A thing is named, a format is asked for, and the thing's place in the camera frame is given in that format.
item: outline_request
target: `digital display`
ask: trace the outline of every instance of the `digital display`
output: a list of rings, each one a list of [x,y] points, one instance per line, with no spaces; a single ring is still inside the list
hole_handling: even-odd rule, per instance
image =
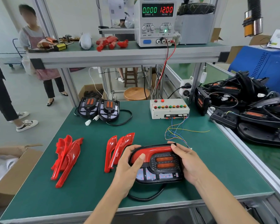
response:
[[[173,17],[172,4],[142,4],[142,17]]]

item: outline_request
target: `hand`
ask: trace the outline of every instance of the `hand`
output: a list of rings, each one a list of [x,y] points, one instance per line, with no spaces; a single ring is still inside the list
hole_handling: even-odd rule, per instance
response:
[[[133,166],[130,166],[128,164],[131,151],[139,147],[141,147],[141,145],[131,145],[125,149],[118,162],[115,176],[110,186],[116,191],[116,194],[122,197],[122,199],[128,195],[131,187],[135,182],[137,172],[142,166],[145,159],[145,154],[141,154],[135,161]]]
[[[203,161],[199,158],[196,152],[180,144],[176,145],[177,146],[172,144],[171,148],[173,152],[182,159],[182,163],[184,166],[184,177],[188,182],[195,186],[197,181],[204,177],[206,174],[210,173],[210,171],[203,163]]]

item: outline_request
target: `person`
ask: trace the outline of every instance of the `person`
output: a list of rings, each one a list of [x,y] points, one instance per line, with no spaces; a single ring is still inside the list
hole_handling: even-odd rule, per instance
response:
[[[15,124],[17,132],[22,132],[36,126],[38,124],[37,120],[20,120],[27,117],[29,113],[15,112],[3,80],[5,80],[5,78],[0,68],[0,111],[4,115],[5,119]]]
[[[27,23],[27,26],[19,32],[20,44],[26,51],[29,50],[29,47],[32,49],[37,48],[37,43],[44,39],[45,35],[41,27],[37,25],[35,10],[29,5],[19,5],[19,11]],[[68,96],[68,93],[64,91],[63,81],[58,69],[36,70],[36,75],[39,80],[44,82],[45,91],[49,98],[48,107],[53,104],[55,97],[52,79],[55,80],[59,92],[64,96]]]
[[[120,20],[120,27],[125,28],[124,23],[125,23],[125,19],[121,19]],[[116,34],[115,37],[117,37],[119,41],[125,41],[126,39],[129,40],[129,41],[135,41],[135,35],[134,34]],[[124,82],[122,67],[117,68],[117,71],[120,74],[120,78],[118,78],[118,81]]]
[[[171,143],[173,152],[182,158],[186,180],[195,186],[218,224],[259,224],[209,171],[196,152],[180,144],[175,146],[173,142],[168,143]],[[84,224],[112,222],[121,200],[129,193],[144,162],[145,154],[141,154],[133,166],[128,164],[131,151],[139,147],[132,145],[126,148],[109,189]]]

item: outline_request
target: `round wooden seat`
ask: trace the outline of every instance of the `round wooden seat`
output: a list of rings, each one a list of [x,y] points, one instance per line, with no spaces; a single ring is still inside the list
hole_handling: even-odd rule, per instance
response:
[[[150,92],[148,89],[145,89],[147,99],[150,97]],[[144,89],[141,87],[129,88],[124,92],[124,98],[127,101],[142,101],[146,100]]]

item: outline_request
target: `red wire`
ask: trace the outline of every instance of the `red wire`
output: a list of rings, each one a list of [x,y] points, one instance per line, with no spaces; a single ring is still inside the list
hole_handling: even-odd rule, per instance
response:
[[[158,89],[158,85],[159,85],[159,83],[160,83],[160,81],[161,81],[161,79],[162,79],[162,77],[163,77],[163,74],[164,74],[164,71],[165,71],[165,67],[166,67],[166,64],[167,64],[167,61],[170,59],[170,57],[172,57],[172,55],[174,54],[174,52],[175,52],[175,50],[176,50],[176,43],[174,42],[174,45],[175,45],[175,48],[174,48],[174,50],[173,50],[173,53],[171,54],[171,56],[169,56],[168,57],[168,59],[167,60],[165,60],[165,63],[164,63],[164,67],[163,67],[163,70],[162,70],[162,74],[161,74],[161,76],[160,76],[160,80],[158,81],[158,84],[157,84],[157,89]]]

